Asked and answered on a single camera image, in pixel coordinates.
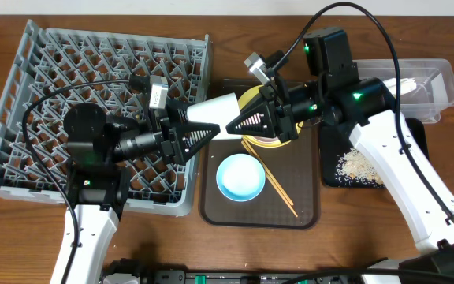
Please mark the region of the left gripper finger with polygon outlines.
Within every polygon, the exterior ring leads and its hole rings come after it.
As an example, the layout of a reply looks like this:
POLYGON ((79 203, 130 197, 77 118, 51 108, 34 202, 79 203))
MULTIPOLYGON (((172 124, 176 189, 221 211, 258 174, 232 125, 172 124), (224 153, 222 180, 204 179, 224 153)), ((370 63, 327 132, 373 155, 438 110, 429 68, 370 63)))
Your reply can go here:
POLYGON ((190 122, 175 125, 170 131, 173 150, 171 162, 184 165, 220 133, 220 126, 211 123, 190 122))
POLYGON ((178 99, 167 99, 166 112, 171 122, 187 122, 187 109, 190 107, 189 102, 178 99))

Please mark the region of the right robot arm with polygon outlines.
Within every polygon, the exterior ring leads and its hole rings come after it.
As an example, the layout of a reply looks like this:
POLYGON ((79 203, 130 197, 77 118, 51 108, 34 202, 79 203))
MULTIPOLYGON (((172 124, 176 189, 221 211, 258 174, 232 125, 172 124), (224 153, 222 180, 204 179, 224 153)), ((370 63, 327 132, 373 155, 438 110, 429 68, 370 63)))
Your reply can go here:
POLYGON ((377 171, 419 251, 413 259, 382 260, 336 276, 364 283, 454 282, 454 196, 416 144, 400 112, 398 91, 378 78, 359 76, 348 37, 339 28, 308 33, 303 44, 314 79, 299 87, 289 88, 278 75, 284 53, 246 59, 261 87, 227 131, 286 142, 298 137, 302 121, 320 118, 334 127, 377 171))

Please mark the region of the rice food waste pile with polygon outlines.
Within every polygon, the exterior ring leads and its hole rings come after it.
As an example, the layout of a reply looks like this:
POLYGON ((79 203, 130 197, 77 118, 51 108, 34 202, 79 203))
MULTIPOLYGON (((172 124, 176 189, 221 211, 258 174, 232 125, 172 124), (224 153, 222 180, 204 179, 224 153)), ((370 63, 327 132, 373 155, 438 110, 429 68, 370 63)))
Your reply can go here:
POLYGON ((339 156, 334 178, 341 184, 359 187, 381 188, 384 186, 378 172, 367 158, 355 148, 339 156))

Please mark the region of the white cup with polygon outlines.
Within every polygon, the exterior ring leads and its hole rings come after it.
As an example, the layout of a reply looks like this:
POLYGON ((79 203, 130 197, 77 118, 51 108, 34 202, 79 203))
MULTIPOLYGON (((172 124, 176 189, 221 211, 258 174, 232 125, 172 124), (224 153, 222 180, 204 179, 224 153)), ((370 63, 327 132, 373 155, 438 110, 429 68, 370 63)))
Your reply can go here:
POLYGON ((228 134, 226 126, 240 115, 240 108, 235 93, 208 99, 205 102, 189 106, 187 119, 191 122, 218 124, 220 133, 213 140, 239 140, 241 135, 228 134))

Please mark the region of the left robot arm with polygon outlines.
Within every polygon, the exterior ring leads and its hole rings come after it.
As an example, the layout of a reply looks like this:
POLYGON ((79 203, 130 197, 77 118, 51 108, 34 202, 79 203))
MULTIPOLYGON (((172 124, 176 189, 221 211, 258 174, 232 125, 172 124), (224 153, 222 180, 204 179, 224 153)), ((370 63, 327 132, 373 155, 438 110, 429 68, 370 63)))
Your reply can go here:
POLYGON ((221 132, 217 124, 189 121, 188 107, 170 100, 140 121, 109 115, 95 103, 68 111, 65 201, 71 208, 52 283, 100 280, 132 180, 124 162, 157 152, 165 163, 184 165, 221 132))

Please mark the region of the light blue bowl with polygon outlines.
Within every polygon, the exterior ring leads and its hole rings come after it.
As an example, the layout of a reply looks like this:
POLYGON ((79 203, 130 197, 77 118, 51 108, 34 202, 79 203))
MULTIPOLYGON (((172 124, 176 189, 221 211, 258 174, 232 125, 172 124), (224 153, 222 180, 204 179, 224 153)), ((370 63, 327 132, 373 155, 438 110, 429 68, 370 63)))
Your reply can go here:
POLYGON ((220 163, 215 180, 223 196, 235 202, 248 202, 262 192, 266 173, 253 156, 234 154, 220 163))

